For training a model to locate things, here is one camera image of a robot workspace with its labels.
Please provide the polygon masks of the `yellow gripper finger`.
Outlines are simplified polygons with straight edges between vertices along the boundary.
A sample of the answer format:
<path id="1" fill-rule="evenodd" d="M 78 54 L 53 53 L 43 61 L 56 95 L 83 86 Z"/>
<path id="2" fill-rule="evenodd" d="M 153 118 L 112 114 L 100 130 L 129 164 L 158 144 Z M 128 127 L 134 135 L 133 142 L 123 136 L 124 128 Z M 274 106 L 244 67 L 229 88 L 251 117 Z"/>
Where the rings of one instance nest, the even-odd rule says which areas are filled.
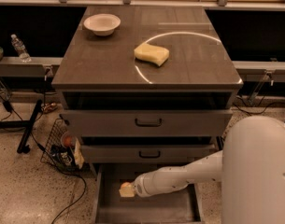
<path id="1" fill-rule="evenodd" d="M 135 189 L 132 186 L 124 186 L 119 189 L 122 198 L 132 198 L 135 196 Z"/>

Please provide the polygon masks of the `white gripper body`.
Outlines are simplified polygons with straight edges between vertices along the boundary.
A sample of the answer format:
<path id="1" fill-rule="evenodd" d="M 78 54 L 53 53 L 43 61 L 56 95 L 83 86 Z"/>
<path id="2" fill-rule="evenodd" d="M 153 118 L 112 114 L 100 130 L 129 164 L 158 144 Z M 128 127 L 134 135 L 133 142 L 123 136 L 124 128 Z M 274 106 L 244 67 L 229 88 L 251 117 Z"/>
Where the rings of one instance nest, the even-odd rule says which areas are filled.
<path id="1" fill-rule="evenodd" d="M 154 195 L 152 185 L 152 173 L 139 175 L 132 183 L 136 195 L 139 197 L 150 197 Z"/>

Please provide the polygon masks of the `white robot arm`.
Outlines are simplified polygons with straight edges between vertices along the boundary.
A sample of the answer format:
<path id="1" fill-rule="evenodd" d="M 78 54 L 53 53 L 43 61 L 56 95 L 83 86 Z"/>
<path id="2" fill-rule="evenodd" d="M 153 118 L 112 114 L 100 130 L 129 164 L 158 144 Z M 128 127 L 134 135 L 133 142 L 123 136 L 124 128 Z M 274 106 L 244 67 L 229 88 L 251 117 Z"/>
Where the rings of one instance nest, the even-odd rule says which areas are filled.
<path id="1" fill-rule="evenodd" d="M 285 122 L 252 116 L 228 132 L 223 150 L 184 166 L 167 166 L 120 188 L 150 197 L 190 184 L 221 182 L 222 224 L 285 224 Z"/>

